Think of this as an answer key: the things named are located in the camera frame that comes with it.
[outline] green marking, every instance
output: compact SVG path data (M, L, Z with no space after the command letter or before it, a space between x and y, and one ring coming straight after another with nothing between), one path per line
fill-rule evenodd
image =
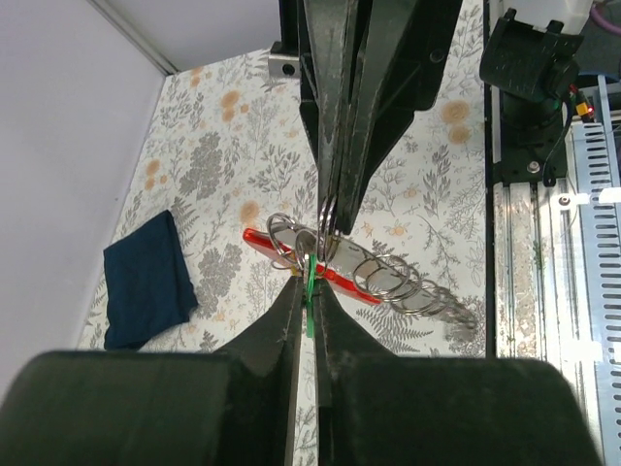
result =
M314 290L314 272L317 267L317 258L311 255L309 259L309 281L307 283L307 337L314 337L314 319L312 318L312 291Z

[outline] gray wall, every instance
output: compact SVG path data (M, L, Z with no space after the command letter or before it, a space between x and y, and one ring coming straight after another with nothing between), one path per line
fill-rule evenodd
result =
M179 70L268 48L278 0L95 0L108 3Z
M82 0L0 0L0 394L72 348L163 76Z

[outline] towel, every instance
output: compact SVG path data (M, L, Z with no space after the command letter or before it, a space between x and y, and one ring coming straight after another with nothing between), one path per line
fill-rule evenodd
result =
M198 306L169 211L104 250L106 350L138 350Z

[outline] floral tablecloth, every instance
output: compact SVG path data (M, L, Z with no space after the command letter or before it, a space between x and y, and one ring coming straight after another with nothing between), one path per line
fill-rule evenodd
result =
M453 338L442 322L399 316L343 298L343 307L389 349L407 355L484 352L484 122L478 60L480 2L465 0L438 102L418 113L373 177L352 238L406 252L480 317L478 337ZM285 212L315 225L316 173L298 113L299 84L272 79L267 52L168 78L113 242L169 209L200 303L191 320L150 351L212 351L272 304L287 280L242 241L248 227ZM81 349L103 347L107 289L97 287ZM304 339L296 464L316 455L312 343Z

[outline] purple cable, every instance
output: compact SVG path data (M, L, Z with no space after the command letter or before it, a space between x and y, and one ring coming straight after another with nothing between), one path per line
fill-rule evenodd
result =
M621 27L616 24L612 24L609 22L603 15L596 5L591 7L591 19L598 26L600 26L604 31L609 32L610 34L614 34L615 36L621 37Z

